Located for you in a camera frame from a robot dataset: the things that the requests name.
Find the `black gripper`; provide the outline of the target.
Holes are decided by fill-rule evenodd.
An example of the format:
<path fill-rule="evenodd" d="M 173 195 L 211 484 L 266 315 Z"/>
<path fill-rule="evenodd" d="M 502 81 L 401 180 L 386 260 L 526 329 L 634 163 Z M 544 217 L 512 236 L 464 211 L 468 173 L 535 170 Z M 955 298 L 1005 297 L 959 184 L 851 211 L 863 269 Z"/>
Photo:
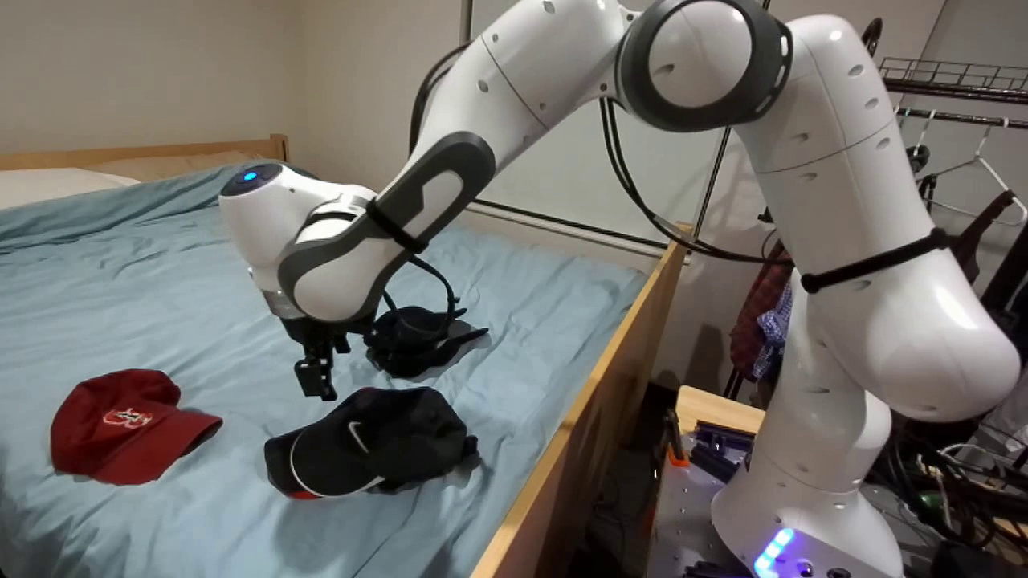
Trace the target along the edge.
<path fill-rule="evenodd" d="M 298 379 L 298 388 L 311 399 L 322 394 L 322 400 L 335 400 L 335 355 L 348 353 L 349 335 L 368 335 L 373 324 L 371 315 L 360 315 L 358 321 L 315 321 L 315 317 L 286 317 L 286 335 L 301 346 L 301 355 L 294 362 L 294 374 Z"/>

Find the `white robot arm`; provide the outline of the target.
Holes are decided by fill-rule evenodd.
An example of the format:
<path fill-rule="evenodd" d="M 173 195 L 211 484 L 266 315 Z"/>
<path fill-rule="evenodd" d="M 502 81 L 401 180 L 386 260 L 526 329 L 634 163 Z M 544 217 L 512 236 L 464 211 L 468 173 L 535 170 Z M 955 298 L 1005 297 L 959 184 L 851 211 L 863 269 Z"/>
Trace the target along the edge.
<path fill-rule="evenodd" d="M 763 221 L 789 264 L 781 374 L 742 468 L 713 494 L 752 578 L 904 578 L 863 477 L 897 420 L 966 420 L 1020 383 L 919 195 L 861 32 L 763 0 L 514 0 L 432 89 L 384 185 L 283 162 L 236 173 L 220 209 L 270 313 L 301 345 L 305 392 L 410 264 L 517 155 L 589 102 L 660 132 L 738 137 Z"/>

